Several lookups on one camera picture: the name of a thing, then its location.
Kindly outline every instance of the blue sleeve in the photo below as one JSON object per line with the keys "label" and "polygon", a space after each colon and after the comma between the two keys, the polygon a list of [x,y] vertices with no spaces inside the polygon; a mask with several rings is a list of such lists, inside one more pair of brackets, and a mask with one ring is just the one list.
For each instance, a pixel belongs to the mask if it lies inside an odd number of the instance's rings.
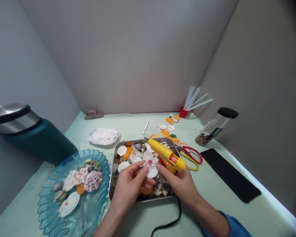
{"label": "blue sleeve", "polygon": [[[230,235],[229,237],[252,237],[252,235],[242,226],[242,224],[239,223],[239,221],[232,217],[225,215],[225,213],[219,211],[228,221],[229,227],[230,227]],[[208,234],[206,231],[204,231],[206,236],[212,237],[210,234]]]}

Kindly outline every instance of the teal bin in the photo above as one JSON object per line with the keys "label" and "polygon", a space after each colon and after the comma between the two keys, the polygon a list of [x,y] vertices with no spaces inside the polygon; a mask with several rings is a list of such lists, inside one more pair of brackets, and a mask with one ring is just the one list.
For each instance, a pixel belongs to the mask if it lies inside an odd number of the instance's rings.
{"label": "teal bin", "polygon": [[9,143],[56,166],[78,151],[49,120],[37,116],[27,104],[0,106],[0,132]]}

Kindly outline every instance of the label on jar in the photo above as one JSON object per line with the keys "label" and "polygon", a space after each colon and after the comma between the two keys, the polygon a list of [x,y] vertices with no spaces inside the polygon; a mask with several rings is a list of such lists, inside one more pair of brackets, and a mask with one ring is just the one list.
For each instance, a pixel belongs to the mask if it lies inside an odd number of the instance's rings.
{"label": "label on jar", "polygon": [[215,128],[214,131],[212,131],[211,134],[206,138],[206,140],[213,140],[222,130],[223,128]]}

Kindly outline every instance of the red cup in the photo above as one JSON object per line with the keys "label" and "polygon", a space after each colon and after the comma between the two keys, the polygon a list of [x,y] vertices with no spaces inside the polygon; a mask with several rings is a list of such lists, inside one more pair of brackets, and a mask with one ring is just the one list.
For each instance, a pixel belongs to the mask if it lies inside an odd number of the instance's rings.
{"label": "red cup", "polygon": [[180,117],[181,117],[181,118],[185,118],[189,112],[190,112],[190,111],[188,111],[188,110],[184,110],[184,109],[183,109],[183,106],[182,106],[182,107],[181,107],[181,110],[180,110]]}

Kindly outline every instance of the left hand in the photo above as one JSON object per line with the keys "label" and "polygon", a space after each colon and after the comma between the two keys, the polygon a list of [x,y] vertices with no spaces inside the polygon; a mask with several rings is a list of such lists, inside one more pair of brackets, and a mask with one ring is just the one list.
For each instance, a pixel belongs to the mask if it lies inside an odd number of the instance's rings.
{"label": "left hand", "polygon": [[118,176],[111,205],[116,210],[128,212],[135,203],[140,187],[150,189],[156,182],[147,178],[147,166],[140,168],[145,161],[136,162],[123,169]]}

